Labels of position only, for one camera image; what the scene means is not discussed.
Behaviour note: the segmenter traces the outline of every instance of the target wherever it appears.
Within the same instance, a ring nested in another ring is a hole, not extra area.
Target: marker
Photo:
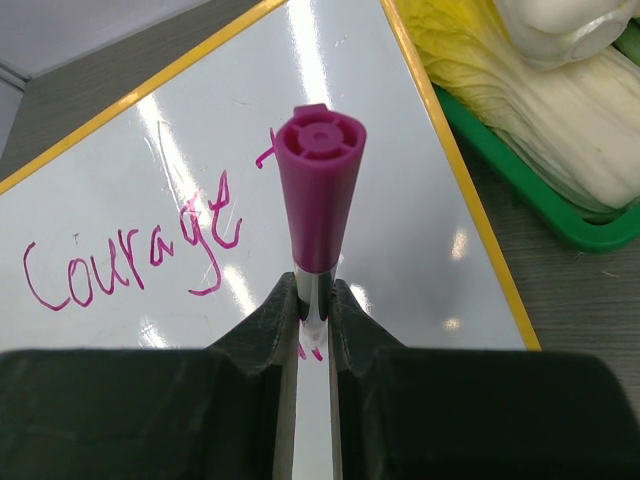
[[[275,137],[303,339],[327,338],[327,315],[367,132],[326,105],[296,107]]]

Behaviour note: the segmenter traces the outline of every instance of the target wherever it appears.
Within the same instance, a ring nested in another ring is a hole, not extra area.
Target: green tray
[[[581,252],[605,253],[640,236],[640,206],[604,224],[589,223],[449,93],[434,85],[452,130],[466,140],[553,231]]]

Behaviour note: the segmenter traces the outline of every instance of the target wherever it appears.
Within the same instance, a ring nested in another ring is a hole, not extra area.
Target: marker cap
[[[294,108],[276,134],[293,259],[309,273],[338,263],[366,136],[360,122],[324,104]]]

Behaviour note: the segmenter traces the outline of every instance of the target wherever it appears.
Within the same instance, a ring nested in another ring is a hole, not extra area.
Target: white cabbage stalk
[[[613,47],[526,67],[491,0],[399,0],[429,78],[552,188],[594,213],[640,197],[640,68]]]

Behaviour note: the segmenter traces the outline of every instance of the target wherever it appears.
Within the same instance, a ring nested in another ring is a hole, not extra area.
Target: plastic container
[[[554,192],[496,135],[440,87],[434,89],[454,133],[463,138],[515,194],[535,210],[564,241],[581,252],[605,253],[640,236],[640,206],[604,224],[583,219],[577,208]]]
[[[516,51],[536,70],[551,70],[611,45],[640,0],[493,0]]]

